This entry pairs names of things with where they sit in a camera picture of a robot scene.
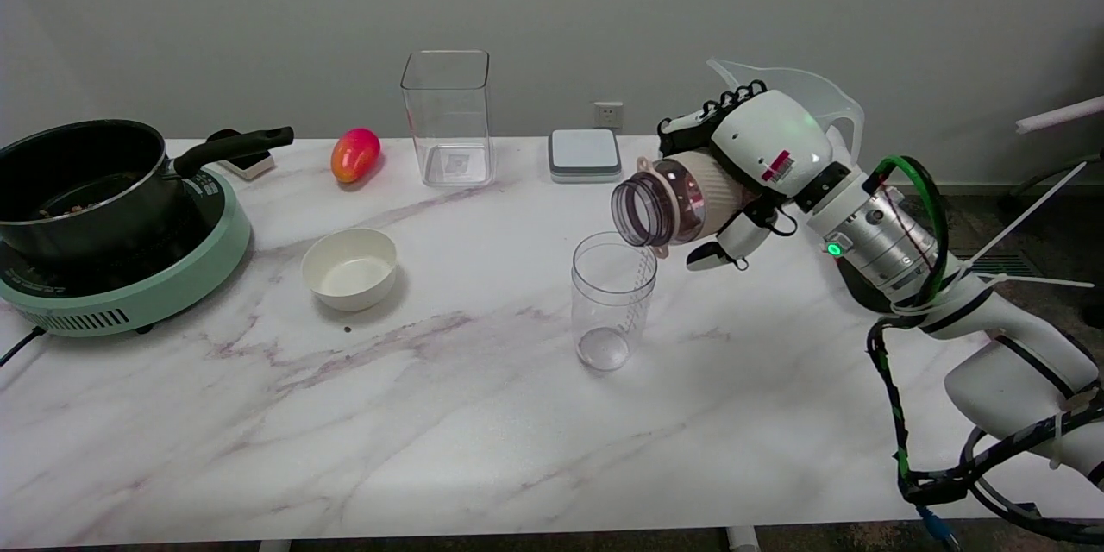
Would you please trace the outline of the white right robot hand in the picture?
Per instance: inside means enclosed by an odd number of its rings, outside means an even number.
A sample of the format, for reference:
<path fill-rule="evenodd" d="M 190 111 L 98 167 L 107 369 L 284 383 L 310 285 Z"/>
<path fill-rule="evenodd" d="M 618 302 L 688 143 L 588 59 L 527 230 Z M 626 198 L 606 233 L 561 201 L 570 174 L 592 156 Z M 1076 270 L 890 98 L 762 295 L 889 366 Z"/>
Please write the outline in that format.
<path fill-rule="evenodd" d="M 740 206 L 687 255 L 691 272 L 725 265 L 745 269 L 766 238 L 796 233 L 796 227 L 778 226 L 783 206 L 809 211 L 849 173 L 813 113 L 761 79 L 705 100 L 699 112 L 661 120 L 657 134 L 662 158 L 709 155 L 741 192 Z"/>

